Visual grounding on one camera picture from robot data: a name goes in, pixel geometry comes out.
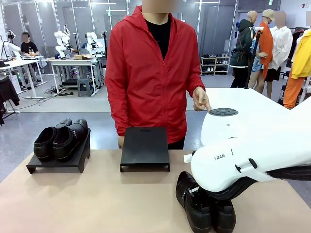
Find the black pants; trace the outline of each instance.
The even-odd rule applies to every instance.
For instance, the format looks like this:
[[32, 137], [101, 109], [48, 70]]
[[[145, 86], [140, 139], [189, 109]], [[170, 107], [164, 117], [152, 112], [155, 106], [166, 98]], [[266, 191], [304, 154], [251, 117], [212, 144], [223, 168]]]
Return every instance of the black pants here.
[[234, 68], [234, 80], [231, 88], [244, 88], [248, 75], [248, 68]]
[[177, 142], [173, 142], [168, 144], [169, 150], [183, 150], [184, 149], [184, 143], [185, 143], [185, 137], [184, 136], [182, 139], [180, 139]]

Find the black t-shirt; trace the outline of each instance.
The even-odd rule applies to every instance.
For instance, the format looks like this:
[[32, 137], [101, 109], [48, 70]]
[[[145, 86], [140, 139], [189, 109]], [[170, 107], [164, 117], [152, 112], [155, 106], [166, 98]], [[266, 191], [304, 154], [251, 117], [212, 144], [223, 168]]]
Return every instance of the black t-shirt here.
[[161, 53], [163, 56], [163, 60], [169, 50], [170, 43], [170, 35], [171, 35], [171, 18], [169, 17], [169, 21], [165, 24], [158, 25], [151, 22], [146, 21], [148, 30], [157, 41], [160, 46]]
[[25, 52], [25, 53], [29, 54], [29, 50], [33, 50], [34, 52], [38, 52], [38, 48], [34, 42], [29, 41], [29, 43], [25, 43], [25, 42], [21, 43], [21, 48], [20, 48], [21, 52]]

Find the plastic stool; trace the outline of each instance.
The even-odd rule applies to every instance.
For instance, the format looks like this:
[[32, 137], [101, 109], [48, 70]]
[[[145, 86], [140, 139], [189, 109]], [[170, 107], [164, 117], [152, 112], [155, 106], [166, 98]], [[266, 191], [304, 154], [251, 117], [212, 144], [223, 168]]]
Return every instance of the plastic stool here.
[[93, 88], [89, 79], [78, 79], [78, 97], [92, 96]]

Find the black leather shoe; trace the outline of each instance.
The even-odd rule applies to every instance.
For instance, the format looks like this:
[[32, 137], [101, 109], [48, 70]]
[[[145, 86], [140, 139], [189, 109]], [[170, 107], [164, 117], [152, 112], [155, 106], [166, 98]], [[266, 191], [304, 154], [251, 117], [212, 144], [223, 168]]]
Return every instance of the black leather shoe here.
[[216, 233], [232, 233], [236, 224], [235, 211], [230, 200], [213, 199], [211, 219]]
[[84, 118], [77, 120], [70, 126], [62, 127], [53, 141], [55, 159], [67, 161], [72, 157], [72, 151], [87, 136], [87, 121]]
[[[190, 190], [195, 188], [198, 190], [195, 193], [190, 193]], [[176, 197], [186, 211], [187, 220], [193, 232], [208, 233], [211, 229], [209, 195], [185, 171], [179, 175]]]
[[42, 161], [49, 161], [53, 158], [53, 140], [57, 132], [64, 126], [72, 124], [71, 119], [65, 119], [56, 126], [45, 128], [34, 143], [34, 153]]

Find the brown table surface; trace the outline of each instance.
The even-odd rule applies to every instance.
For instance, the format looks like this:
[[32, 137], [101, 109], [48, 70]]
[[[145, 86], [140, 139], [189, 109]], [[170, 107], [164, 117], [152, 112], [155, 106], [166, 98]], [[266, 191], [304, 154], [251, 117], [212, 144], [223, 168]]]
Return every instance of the brown table surface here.
[[[170, 151], [170, 173], [120, 173], [121, 150], [93, 150], [83, 174], [31, 175], [29, 157], [0, 183], [0, 233], [191, 233], [175, 197], [187, 153]], [[235, 233], [311, 232], [311, 209], [286, 181], [256, 183], [233, 205]]]

